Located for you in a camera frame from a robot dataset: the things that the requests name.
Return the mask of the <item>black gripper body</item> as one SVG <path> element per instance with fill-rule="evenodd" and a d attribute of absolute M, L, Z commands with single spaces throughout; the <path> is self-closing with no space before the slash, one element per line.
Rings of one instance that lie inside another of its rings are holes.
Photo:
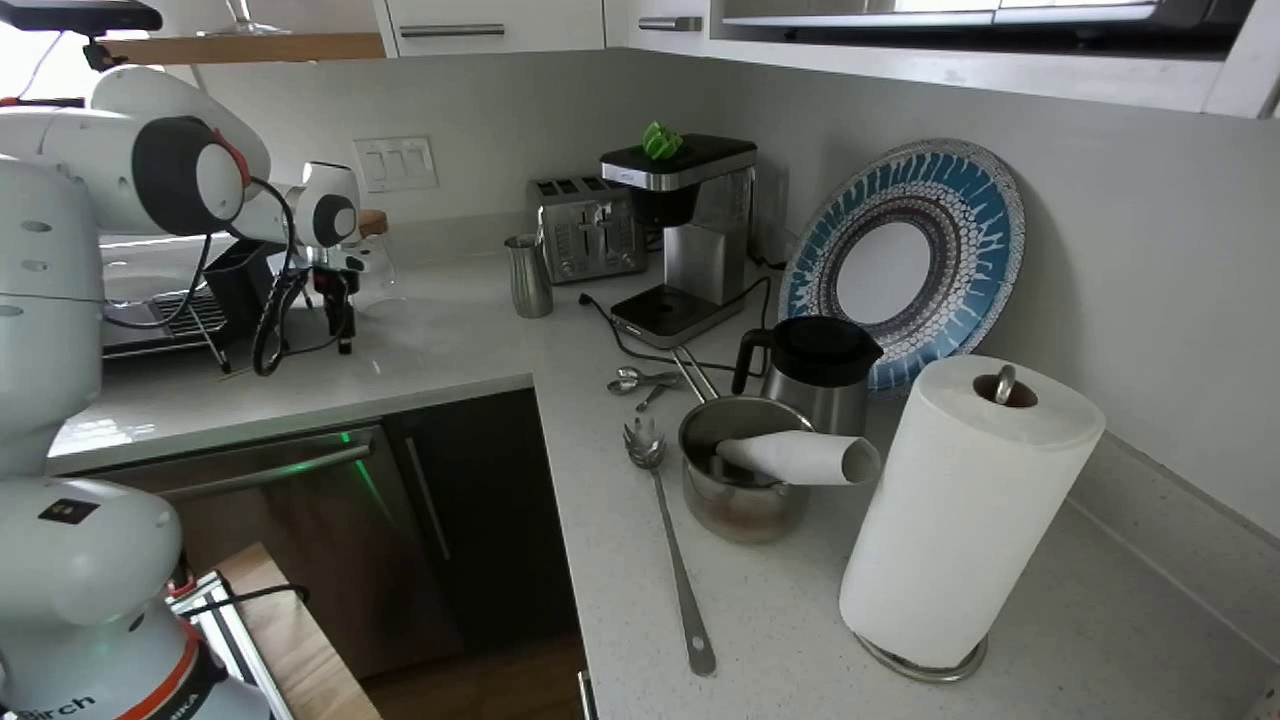
<path fill-rule="evenodd" d="M 311 257 L 311 287 L 327 307 L 347 307 L 361 291 L 366 252 L 361 247 L 332 247 Z"/>

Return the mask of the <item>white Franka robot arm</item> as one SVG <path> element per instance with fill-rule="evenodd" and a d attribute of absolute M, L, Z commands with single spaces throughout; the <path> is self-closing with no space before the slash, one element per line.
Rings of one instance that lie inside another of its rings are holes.
<path fill-rule="evenodd" d="M 100 244 L 225 230 L 265 186 L 265 141 L 158 67 L 107 72 L 86 106 L 0 113 L 0 704 L 15 720 L 277 720 L 168 606 L 181 512 L 49 472 L 100 392 Z"/>

